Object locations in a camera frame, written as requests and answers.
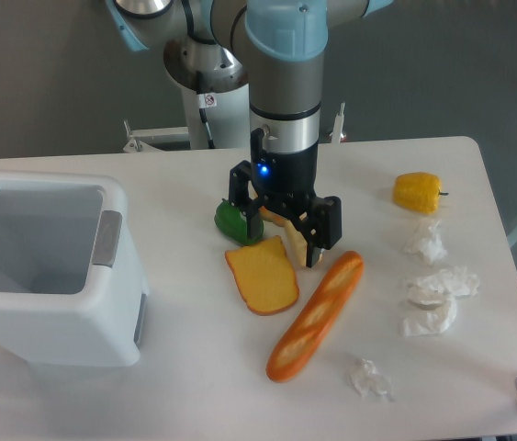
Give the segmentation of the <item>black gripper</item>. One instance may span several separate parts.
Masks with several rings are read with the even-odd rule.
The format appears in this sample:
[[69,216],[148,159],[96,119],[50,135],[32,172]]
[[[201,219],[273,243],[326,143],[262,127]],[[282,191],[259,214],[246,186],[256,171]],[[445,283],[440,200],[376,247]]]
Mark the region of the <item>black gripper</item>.
[[[262,128],[251,132],[251,162],[231,168],[228,200],[244,218],[247,238],[263,234],[263,205],[293,220],[307,244],[306,267],[314,267],[321,253],[342,238],[342,202],[336,196],[316,196],[318,144],[296,153],[270,153],[264,148],[265,136]],[[257,198],[250,198],[251,179]]]

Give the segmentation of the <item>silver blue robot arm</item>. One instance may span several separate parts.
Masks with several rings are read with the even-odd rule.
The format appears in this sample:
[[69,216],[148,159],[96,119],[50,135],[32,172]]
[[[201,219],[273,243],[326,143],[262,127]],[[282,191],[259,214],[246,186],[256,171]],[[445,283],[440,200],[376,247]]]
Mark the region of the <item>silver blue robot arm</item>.
[[230,170],[229,202],[261,235],[260,209],[292,222],[306,264],[342,235],[342,203],[314,190],[328,31],[384,7],[381,1],[110,1],[135,51],[161,45],[199,98],[246,87],[250,157]]

